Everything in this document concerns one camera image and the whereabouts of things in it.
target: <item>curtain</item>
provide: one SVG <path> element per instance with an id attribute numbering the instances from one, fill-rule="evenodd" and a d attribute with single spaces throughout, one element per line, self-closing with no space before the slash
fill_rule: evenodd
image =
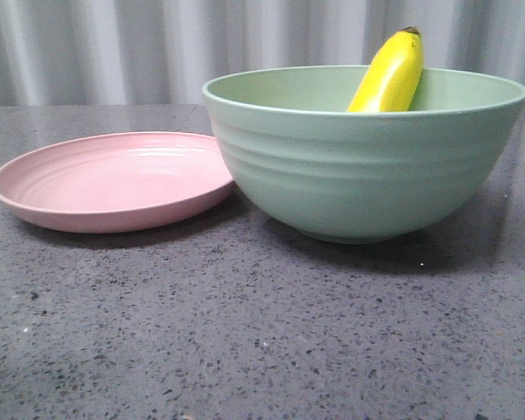
<path id="1" fill-rule="evenodd" d="M 525 84 L 525 0 L 0 0 L 0 105 L 202 103 L 223 74 L 368 64 L 410 25 L 427 67 Z"/>

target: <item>green bowl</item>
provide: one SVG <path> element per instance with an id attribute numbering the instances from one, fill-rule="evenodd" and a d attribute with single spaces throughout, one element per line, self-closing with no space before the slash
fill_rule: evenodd
<path id="1" fill-rule="evenodd" d="M 487 179 L 525 102 L 514 81 L 427 68 L 411 111 L 347 113 L 366 70 L 286 67 L 203 87 L 236 184 L 324 241 L 379 242 L 454 212 Z"/>

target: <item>yellow banana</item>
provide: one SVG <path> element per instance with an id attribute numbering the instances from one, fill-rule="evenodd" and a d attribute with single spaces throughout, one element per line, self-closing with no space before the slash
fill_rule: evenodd
<path id="1" fill-rule="evenodd" d="M 347 111 L 407 111 L 423 65 L 418 29 L 410 26 L 396 32 L 375 55 Z"/>

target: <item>plate surface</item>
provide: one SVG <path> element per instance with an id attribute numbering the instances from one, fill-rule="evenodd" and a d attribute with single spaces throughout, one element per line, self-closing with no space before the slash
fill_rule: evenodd
<path id="1" fill-rule="evenodd" d="M 79 233 L 181 221 L 234 188 L 212 136 L 134 132 L 56 143 L 0 168 L 0 200 L 20 219 Z"/>

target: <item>countertop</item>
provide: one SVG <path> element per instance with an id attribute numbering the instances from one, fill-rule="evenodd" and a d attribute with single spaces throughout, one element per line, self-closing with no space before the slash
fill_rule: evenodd
<path id="1" fill-rule="evenodd" d="M 0 165 L 120 131 L 210 134 L 194 105 L 0 107 Z M 0 203 L 0 419 L 525 419 L 525 111 L 465 206 L 365 246 L 240 191 L 129 234 Z"/>

